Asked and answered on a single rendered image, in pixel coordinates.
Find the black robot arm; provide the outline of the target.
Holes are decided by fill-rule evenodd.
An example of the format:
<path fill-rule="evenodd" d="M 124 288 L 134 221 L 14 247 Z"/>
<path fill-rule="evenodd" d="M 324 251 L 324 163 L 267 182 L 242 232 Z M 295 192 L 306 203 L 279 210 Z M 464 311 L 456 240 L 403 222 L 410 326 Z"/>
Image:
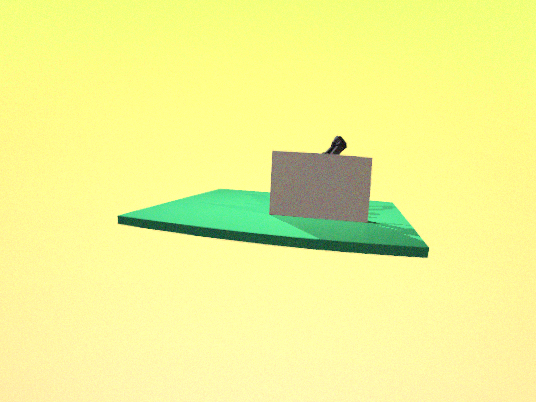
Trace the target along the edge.
<path fill-rule="evenodd" d="M 347 142 L 341 136 L 336 136 L 331 143 L 331 147 L 325 153 L 340 155 L 347 147 Z"/>

